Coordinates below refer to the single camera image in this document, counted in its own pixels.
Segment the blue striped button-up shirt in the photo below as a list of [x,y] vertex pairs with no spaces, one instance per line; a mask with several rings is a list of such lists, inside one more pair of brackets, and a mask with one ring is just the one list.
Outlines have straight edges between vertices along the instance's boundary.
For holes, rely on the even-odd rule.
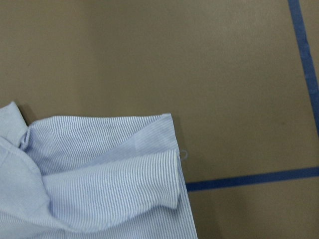
[[54,116],[0,110],[3,239],[195,239],[170,114]]

